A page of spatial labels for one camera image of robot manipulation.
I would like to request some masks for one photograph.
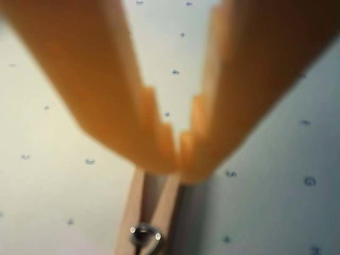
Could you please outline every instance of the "white surface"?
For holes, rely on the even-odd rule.
[[[124,1],[142,77],[177,145],[200,92],[216,1],[186,2]],[[340,40],[207,182],[186,188],[172,254],[340,253],[339,71]],[[134,165],[81,132],[4,22],[0,87],[0,254],[112,254]]]

